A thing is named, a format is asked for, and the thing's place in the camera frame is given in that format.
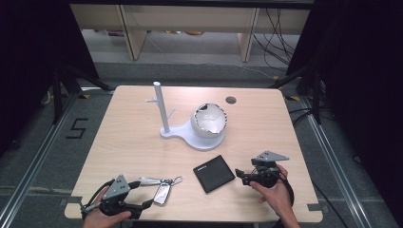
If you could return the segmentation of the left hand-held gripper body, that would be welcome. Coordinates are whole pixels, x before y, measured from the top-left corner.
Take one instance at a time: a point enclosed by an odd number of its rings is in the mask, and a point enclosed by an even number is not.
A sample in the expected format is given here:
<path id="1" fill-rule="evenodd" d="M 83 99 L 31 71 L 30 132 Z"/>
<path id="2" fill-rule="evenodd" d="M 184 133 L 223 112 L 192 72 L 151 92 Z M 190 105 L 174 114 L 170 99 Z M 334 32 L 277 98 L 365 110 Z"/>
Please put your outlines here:
<path id="1" fill-rule="evenodd" d="M 106 182 L 97 190 L 87 204 L 81 206 L 82 217 L 85 218 L 88 213 L 98 208 L 107 216 L 114 216 L 128 211 L 131 213 L 130 219 L 138 219 L 142 213 L 141 205 L 125 202 L 128 193 L 133 190 L 129 189 L 128 184 L 129 182 L 126 181 L 123 175 Z M 94 202 L 93 200 L 106 186 L 107 190 L 102 194 L 101 199 L 98 202 Z"/>

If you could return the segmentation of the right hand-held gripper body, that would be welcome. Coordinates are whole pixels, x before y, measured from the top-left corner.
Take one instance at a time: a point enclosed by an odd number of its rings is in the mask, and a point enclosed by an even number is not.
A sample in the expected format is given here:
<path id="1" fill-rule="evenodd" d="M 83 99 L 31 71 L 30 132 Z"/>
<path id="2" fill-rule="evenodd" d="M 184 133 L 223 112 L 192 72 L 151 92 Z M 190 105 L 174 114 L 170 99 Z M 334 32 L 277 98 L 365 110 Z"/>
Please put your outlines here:
<path id="1" fill-rule="evenodd" d="M 260 185 L 271 188 L 280 178 L 277 162 L 288 161 L 289 158 L 271 151 L 264 151 L 251 160 L 255 166 L 252 180 Z"/>

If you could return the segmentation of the silver key bunch with fob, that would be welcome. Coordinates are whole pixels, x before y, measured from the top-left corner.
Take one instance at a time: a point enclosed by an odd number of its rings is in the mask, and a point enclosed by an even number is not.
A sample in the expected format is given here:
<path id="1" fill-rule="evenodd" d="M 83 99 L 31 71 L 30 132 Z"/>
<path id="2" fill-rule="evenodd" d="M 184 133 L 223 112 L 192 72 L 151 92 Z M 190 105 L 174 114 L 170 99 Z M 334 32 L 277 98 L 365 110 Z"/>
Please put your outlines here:
<path id="1" fill-rule="evenodd" d="M 165 205 L 170 195 L 171 187 L 182 182 L 182 176 L 177 176 L 174 179 L 141 177 L 139 181 L 142 186 L 158 185 L 159 188 L 155 193 L 153 201 L 158 205 Z"/>

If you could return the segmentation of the black square wallet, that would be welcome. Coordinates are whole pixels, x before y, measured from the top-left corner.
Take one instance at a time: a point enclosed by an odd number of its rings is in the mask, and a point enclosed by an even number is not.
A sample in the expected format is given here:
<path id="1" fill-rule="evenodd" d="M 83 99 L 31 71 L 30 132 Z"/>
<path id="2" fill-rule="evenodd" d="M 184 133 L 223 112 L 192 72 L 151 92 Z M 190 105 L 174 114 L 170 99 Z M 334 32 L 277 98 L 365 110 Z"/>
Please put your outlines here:
<path id="1" fill-rule="evenodd" d="M 218 155 L 216 158 L 195 167 L 193 172 L 206 194 L 235 178 L 222 155 Z"/>

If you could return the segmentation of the person's right hand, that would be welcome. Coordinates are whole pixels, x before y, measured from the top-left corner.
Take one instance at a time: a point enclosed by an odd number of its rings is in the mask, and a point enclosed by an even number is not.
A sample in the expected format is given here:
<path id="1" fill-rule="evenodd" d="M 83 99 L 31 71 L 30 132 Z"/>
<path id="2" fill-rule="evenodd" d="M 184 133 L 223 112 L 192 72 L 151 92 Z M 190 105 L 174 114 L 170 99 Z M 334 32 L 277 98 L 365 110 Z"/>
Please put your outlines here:
<path id="1" fill-rule="evenodd" d="M 271 188 L 264 187 L 255 181 L 251 181 L 250 186 L 261 194 L 259 203 L 267 202 L 276 214 L 280 210 L 293 209 L 289 192 L 281 180 Z"/>

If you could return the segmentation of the person's left hand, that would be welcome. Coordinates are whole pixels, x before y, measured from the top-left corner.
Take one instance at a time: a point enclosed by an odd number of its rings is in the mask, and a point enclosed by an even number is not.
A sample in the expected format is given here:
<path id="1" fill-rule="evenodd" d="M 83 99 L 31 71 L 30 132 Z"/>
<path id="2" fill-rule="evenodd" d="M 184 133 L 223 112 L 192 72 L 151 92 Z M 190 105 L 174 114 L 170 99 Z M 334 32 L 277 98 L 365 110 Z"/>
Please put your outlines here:
<path id="1" fill-rule="evenodd" d="M 131 217 L 128 211 L 114 216 L 105 215 L 100 209 L 96 208 L 86 215 L 82 228 L 112 228 L 115 224 Z"/>

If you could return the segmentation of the white bowl with silver inside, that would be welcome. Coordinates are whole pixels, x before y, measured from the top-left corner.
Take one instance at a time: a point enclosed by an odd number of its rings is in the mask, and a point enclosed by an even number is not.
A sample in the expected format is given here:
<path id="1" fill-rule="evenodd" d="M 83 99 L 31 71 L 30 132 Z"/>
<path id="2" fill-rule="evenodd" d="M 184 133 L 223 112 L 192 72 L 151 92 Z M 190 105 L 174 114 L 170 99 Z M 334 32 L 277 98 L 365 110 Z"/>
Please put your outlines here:
<path id="1" fill-rule="evenodd" d="M 202 138 L 217 138 L 227 125 L 227 115 L 217 104 L 201 104 L 191 115 L 191 125 Z"/>

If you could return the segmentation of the black metal stand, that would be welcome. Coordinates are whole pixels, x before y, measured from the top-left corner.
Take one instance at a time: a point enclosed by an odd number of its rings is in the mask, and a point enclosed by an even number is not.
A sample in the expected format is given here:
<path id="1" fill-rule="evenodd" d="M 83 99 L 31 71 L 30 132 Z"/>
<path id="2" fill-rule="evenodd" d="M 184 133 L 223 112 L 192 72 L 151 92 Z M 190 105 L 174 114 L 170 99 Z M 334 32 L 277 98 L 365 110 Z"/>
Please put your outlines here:
<path id="1" fill-rule="evenodd" d="M 114 87 L 101 82 L 98 78 L 93 77 L 79 68 L 70 65 L 57 66 L 52 75 L 52 89 L 54 102 L 54 118 L 53 124 L 56 124 L 62 117 L 63 102 L 61 86 L 64 86 L 68 94 L 78 95 L 83 90 L 79 86 L 76 78 L 82 78 L 87 82 L 99 87 L 103 91 L 113 91 Z"/>
<path id="2" fill-rule="evenodd" d="M 275 82 L 273 85 L 269 85 L 269 88 L 280 88 L 296 78 L 299 78 L 299 83 L 296 88 L 296 92 L 299 95 L 307 95 L 311 93 L 313 96 L 312 114 L 314 115 L 317 124 L 321 124 L 319 117 L 319 100 L 321 90 L 321 79 L 318 71 L 311 65 L 304 66 L 295 72 L 288 74 L 282 80 Z"/>

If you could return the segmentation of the dark curtain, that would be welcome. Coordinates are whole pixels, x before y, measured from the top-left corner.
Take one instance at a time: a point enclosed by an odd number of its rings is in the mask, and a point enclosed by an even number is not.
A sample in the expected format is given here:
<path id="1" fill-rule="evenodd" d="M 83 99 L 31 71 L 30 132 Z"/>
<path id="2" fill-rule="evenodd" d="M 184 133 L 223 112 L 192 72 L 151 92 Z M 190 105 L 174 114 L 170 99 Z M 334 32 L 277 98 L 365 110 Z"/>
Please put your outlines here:
<path id="1" fill-rule="evenodd" d="M 69 1 L 0 0 L 0 157 L 64 68 L 99 77 Z"/>
<path id="2" fill-rule="evenodd" d="M 316 71 L 346 137 L 403 227 L 403 0 L 314 0 L 289 66 Z"/>

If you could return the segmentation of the beige wooden desk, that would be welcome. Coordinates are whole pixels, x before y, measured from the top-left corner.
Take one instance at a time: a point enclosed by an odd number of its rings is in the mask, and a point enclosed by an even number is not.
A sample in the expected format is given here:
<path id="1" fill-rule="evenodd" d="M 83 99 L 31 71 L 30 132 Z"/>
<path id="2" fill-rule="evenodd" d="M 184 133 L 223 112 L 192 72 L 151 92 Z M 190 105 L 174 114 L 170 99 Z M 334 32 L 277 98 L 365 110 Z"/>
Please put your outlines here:
<path id="1" fill-rule="evenodd" d="M 238 35 L 240 58 L 247 62 L 255 33 L 299 35 L 307 9 L 259 9 L 72 4 L 80 29 L 120 30 L 128 56 L 139 58 L 146 33 L 159 31 L 229 32 Z"/>

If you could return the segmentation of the metal floor rail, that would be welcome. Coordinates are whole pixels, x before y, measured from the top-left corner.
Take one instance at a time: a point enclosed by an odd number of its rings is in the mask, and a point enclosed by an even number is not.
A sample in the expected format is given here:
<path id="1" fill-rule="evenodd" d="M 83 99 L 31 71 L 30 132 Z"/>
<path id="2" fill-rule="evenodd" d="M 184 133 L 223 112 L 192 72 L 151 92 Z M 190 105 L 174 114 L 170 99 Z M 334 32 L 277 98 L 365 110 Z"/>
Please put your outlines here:
<path id="1" fill-rule="evenodd" d="M 340 189 L 340 192 L 345 199 L 350 212 L 355 220 L 358 228 L 373 228 L 369 221 L 369 218 L 364 210 L 362 203 L 360 202 L 353 186 L 351 185 L 348 177 L 346 176 L 336 153 L 332 148 L 322 126 L 317 122 L 316 117 L 313 114 L 308 115 L 308 121 L 312 127 L 317 141 L 321 147 L 321 150 L 330 165 L 330 169 L 336 179 L 336 183 Z"/>
<path id="2" fill-rule="evenodd" d="M 24 176 L 14 187 L 9 200 L 0 211 L 0 228 L 9 228 L 12 224 L 15 215 L 20 209 L 34 179 L 45 162 L 51 147 L 54 145 L 57 135 L 63 127 L 67 114 L 77 100 L 77 97 L 77 94 L 69 95 L 67 97 L 66 102 L 62 105 L 61 116 L 49 127 L 47 135 L 41 141 L 41 145 L 36 151 L 35 156 L 32 158 Z"/>

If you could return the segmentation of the white stand with post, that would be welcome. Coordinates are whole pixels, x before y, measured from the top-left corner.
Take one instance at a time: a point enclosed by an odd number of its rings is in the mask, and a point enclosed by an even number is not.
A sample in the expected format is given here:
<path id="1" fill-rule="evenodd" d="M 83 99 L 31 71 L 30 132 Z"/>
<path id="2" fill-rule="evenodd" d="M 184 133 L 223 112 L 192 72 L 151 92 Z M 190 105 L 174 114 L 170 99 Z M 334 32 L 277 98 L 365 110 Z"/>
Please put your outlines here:
<path id="1" fill-rule="evenodd" d="M 156 97 L 151 100 L 146 100 L 147 103 L 155 103 L 160 110 L 160 115 L 163 127 L 160 130 L 160 135 L 164 139 L 178 138 L 186 142 L 190 147 L 199 151 L 209 151 L 217 148 L 225 138 L 225 131 L 217 138 L 202 138 L 193 130 L 190 118 L 182 125 L 170 125 L 169 117 L 174 113 L 166 113 L 166 108 L 163 99 L 163 90 L 160 82 L 153 83 Z"/>

